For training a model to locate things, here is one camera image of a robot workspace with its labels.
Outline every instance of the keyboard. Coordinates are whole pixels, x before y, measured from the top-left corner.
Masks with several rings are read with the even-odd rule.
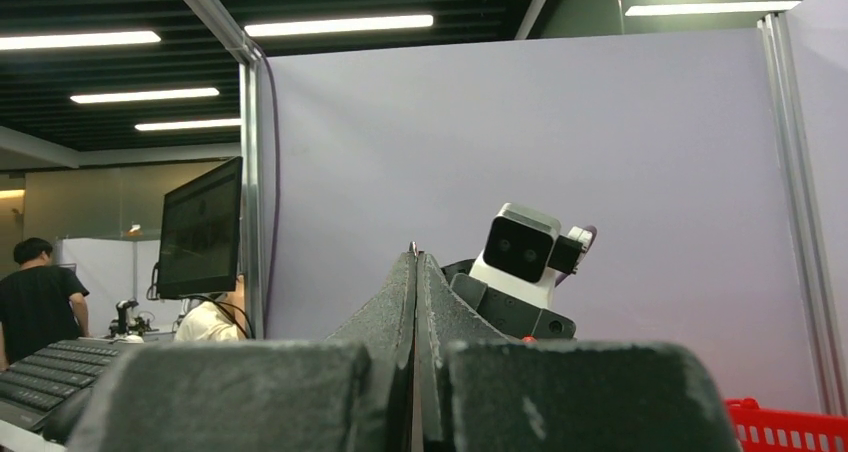
[[[0,373],[0,420],[22,429],[41,429],[50,411],[138,344],[92,339],[63,340],[15,362]]]

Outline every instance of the black t-shirt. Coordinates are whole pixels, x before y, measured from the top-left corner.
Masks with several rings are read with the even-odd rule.
[[[33,267],[0,280],[0,323],[10,364],[82,335],[68,302],[76,293],[88,295],[76,273],[65,267]]]

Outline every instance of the person in white shirt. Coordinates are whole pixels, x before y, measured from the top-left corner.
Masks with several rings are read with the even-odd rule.
[[[244,328],[244,314],[238,310],[244,310],[244,276],[239,276],[236,290],[218,298],[217,303],[235,317],[238,324]],[[203,302],[183,318],[174,336],[174,342],[198,340],[229,342],[244,338],[239,327],[217,305],[212,302]]]

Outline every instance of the red basket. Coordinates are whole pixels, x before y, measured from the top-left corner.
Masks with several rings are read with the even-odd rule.
[[[728,400],[727,410],[745,452],[848,452],[848,419],[761,409],[754,399]]]

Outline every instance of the black hair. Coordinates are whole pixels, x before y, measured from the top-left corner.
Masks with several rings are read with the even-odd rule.
[[[13,255],[15,257],[15,263],[24,265],[30,260],[39,258],[42,252],[50,257],[53,254],[53,246],[44,239],[31,237],[16,245]]]

